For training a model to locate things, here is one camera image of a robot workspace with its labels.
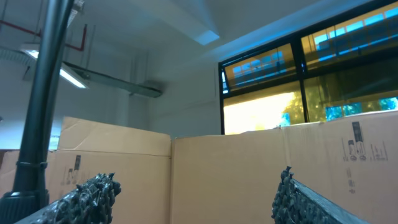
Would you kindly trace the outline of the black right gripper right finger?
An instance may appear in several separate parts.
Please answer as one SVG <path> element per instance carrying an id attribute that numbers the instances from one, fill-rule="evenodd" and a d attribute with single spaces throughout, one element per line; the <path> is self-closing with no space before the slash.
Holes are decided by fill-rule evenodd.
<path id="1" fill-rule="evenodd" d="M 288 166 L 281 172 L 272 203 L 276 224 L 368 224 L 293 178 Z"/>

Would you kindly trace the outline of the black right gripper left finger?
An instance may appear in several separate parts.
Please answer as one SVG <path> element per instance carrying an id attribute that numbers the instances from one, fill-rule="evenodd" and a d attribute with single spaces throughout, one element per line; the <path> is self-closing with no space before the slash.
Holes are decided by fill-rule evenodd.
<path id="1" fill-rule="evenodd" d="M 16 224 L 110 224 L 121 184 L 114 174 L 98 174 L 59 200 Z"/>

